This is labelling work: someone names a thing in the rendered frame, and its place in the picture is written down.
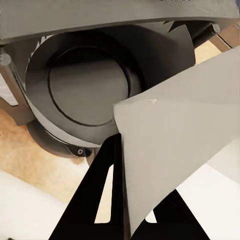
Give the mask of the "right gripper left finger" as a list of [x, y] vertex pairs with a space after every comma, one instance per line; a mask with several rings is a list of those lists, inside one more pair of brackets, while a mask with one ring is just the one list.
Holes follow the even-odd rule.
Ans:
[[[108, 223], [95, 223], [112, 165], [111, 219]], [[124, 240], [121, 133], [102, 144], [49, 240]]]

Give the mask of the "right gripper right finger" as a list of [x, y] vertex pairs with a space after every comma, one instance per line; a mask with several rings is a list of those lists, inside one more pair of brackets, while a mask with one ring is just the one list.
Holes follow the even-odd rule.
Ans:
[[176, 188], [153, 212], [157, 223], [144, 219], [130, 240], [210, 240]]

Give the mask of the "paper coffee filter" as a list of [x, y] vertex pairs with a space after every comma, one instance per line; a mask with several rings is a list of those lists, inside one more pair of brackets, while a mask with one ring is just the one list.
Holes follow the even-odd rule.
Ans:
[[240, 46], [113, 105], [124, 240], [174, 189], [210, 240], [240, 240]]

